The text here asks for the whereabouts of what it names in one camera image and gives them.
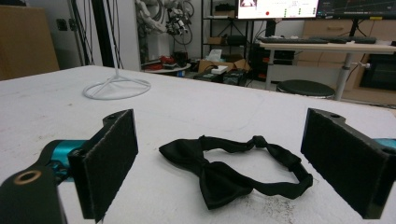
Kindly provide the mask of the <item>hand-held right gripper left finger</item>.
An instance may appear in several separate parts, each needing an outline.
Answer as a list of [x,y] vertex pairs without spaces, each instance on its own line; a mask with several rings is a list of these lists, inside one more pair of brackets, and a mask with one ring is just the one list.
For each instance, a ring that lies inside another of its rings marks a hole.
[[132,109],[111,114],[103,123],[67,155],[82,215],[96,223],[104,218],[138,153]]

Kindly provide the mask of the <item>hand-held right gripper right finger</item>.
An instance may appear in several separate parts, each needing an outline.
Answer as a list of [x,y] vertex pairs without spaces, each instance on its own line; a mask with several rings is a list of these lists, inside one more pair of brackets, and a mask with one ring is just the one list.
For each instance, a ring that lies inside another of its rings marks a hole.
[[379,219],[396,181],[396,149],[332,112],[307,110],[301,152],[364,219]]

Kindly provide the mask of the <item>black bow tie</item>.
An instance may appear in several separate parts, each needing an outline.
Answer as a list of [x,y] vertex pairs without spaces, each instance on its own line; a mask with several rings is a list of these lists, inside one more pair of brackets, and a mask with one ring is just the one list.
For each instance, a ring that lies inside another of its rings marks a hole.
[[[241,175],[222,161],[211,162],[204,157],[204,153],[212,149],[238,153],[254,147],[267,149],[277,162],[294,173],[298,181],[262,183]],[[313,185],[313,176],[302,166],[299,157],[279,145],[268,143],[260,135],[253,136],[246,143],[210,136],[177,139],[161,146],[159,151],[174,165],[199,177],[200,190],[208,209],[220,208],[238,197],[248,195],[254,189],[267,196],[280,195],[293,200]]]

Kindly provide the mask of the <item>black round stool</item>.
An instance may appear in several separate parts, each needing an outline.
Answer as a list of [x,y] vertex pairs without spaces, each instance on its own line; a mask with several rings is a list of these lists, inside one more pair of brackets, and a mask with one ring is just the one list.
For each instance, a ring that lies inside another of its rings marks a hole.
[[291,79],[281,81],[276,85],[279,92],[298,94],[322,99],[332,99],[335,95],[334,89],[315,81]]

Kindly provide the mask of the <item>light wooden desk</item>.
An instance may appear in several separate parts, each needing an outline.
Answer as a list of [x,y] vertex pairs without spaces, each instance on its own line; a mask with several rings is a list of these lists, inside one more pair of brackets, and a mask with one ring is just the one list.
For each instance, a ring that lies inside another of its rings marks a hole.
[[275,73],[273,72],[274,58],[276,50],[293,50],[293,51],[318,51],[318,52],[338,52],[345,53],[344,64],[340,69],[334,99],[340,101],[347,83],[350,65],[352,64],[352,57],[357,53],[364,54],[393,54],[396,52],[396,47],[377,44],[274,44],[274,43],[260,43],[261,48],[270,51],[270,58],[268,63],[265,89],[269,89],[272,78]]

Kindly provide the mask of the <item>black vertical pole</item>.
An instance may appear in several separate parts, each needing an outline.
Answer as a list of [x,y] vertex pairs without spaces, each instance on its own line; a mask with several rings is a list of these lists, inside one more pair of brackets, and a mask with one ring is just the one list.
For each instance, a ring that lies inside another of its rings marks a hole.
[[113,67],[114,61],[110,45],[110,37],[106,23],[106,12],[103,0],[91,0],[92,12],[95,20],[95,27],[99,48],[102,58],[102,64],[106,67]]

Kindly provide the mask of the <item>black keyboard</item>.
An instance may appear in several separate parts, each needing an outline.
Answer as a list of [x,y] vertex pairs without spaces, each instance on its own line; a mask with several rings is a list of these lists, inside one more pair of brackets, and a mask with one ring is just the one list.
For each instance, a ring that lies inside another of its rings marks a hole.
[[258,37],[262,43],[272,44],[328,44],[329,41],[323,39],[303,39],[303,38],[272,38]]

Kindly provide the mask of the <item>brown wooden board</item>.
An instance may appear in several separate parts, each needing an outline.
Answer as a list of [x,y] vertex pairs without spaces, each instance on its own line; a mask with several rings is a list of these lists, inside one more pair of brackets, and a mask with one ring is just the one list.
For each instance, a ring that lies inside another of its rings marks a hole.
[[0,80],[59,69],[45,9],[0,6]]

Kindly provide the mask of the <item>open cardboard box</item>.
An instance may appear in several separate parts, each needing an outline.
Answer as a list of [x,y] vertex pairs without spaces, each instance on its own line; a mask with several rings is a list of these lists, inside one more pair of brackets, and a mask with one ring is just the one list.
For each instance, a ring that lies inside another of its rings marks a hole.
[[228,71],[233,69],[250,70],[248,61],[240,54],[222,55],[220,62],[212,62],[208,60],[201,60],[199,62],[198,72],[203,73],[206,70],[214,68],[215,66],[227,66]]

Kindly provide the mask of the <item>dark computer monitor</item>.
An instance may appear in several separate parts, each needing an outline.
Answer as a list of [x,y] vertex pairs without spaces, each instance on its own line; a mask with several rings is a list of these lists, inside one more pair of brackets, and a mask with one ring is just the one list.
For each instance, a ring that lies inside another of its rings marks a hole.
[[396,20],[396,0],[318,0],[317,17]]

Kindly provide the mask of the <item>black metal shelf rack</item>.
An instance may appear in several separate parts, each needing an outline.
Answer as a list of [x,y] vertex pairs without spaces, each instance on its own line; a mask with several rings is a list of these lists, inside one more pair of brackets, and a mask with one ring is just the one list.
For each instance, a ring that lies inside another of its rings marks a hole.
[[249,21],[236,16],[238,0],[200,0],[201,3],[201,57],[212,49],[221,49],[225,55],[247,57]]

